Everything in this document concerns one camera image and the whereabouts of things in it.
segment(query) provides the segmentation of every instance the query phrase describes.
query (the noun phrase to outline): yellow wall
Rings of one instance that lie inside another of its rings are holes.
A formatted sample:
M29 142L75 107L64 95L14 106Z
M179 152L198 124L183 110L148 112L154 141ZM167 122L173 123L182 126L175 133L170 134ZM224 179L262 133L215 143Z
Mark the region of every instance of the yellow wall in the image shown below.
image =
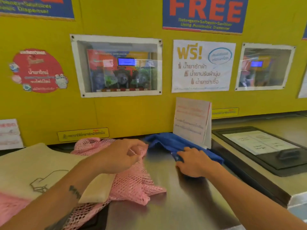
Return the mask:
M162 0L73 0L75 21L0 17L0 119L16 118L25 146L59 143L58 131L108 127L110 137L172 131L175 98L203 99L213 109L239 107L239 116L307 110L297 99L307 63L307 0L249 0L242 35L162 30ZM159 96L81 98L69 34L161 38L163 92ZM171 93L174 39L235 42L230 91ZM283 90L234 91L243 42L296 46ZM46 50L62 65L68 88L25 92L8 64L19 50Z

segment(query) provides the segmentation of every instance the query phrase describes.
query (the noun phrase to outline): blue cloth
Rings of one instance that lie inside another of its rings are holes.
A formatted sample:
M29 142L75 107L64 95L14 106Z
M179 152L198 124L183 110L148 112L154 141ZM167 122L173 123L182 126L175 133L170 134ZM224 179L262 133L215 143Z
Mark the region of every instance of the blue cloth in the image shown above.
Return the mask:
M220 164L224 162L224 160L214 154L213 152L199 147L198 145L191 143L190 141L181 138L173 133L164 132L160 134L153 134L146 136L144 141L149 143L149 148L155 146L157 143L161 144L166 150L170 151L175 161L183 161L183 159L177 154L178 151L184 151L184 147L197 148L198 150L202 150L205 154L210 157L213 161L216 161Z

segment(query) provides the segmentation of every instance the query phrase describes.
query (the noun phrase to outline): pink mesh bag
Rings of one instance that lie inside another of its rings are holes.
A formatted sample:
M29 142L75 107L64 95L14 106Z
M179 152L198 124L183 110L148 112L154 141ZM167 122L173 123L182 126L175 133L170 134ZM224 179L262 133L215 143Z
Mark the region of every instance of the pink mesh bag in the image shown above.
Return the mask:
M77 155L92 155L113 143L114 139L88 138L81 139L75 144L74 151ZM65 230L74 230L81 227L96 213L113 200L129 200L146 205L151 195L163 193L166 190L154 185L150 175L147 173L143 160L134 164L130 169L115 176L110 195L105 203L86 203L76 207L68 221ZM16 215L21 209L30 203L29 200L11 197L0 193L0 226Z

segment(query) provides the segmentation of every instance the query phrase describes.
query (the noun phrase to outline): forearm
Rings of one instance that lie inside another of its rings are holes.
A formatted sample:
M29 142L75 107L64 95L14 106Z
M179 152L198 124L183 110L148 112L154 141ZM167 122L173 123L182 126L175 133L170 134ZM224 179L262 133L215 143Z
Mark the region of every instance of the forearm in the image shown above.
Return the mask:
M303 230L307 225L287 209L216 164L208 180L217 188L246 230Z
M46 193L0 227L0 230L62 229L84 190L97 175L87 166L86 160L81 161Z

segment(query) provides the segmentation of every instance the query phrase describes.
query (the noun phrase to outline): stainless steel counter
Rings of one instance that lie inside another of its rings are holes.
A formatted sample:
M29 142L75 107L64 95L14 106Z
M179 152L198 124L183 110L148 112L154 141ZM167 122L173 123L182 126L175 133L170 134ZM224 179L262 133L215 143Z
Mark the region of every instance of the stainless steel counter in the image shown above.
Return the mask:
M243 229L227 202L206 179L187 179L175 168L171 154L151 149L144 160L155 185L167 193L154 195L148 205L111 202L106 230Z
M307 117L297 114L285 116L270 116L266 119L238 118L219 120L213 124L213 129L253 126L264 131L278 135L307 147ZM262 166L237 151L229 144L215 135L212 135L213 148L220 147L227 150L225 156L232 160L236 166L244 170L252 179L282 201L288 208L302 205L307 202L307 173L296 174L289 177L276 176Z

